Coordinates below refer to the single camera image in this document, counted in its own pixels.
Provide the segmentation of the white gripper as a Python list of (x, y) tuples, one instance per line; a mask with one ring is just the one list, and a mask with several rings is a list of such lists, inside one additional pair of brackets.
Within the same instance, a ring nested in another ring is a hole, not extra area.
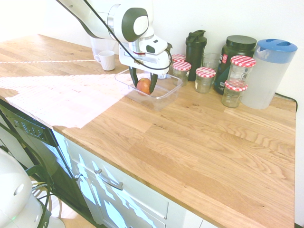
[(129, 66), (129, 72), (135, 88), (138, 84), (137, 69), (150, 72), (149, 94), (153, 93), (158, 75), (164, 75), (169, 71), (170, 56), (163, 51), (158, 55), (145, 54), (145, 56), (136, 56), (131, 50), (127, 49), (135, 61), (123, 48), (119, 45), (119, 61), (121, 64)]

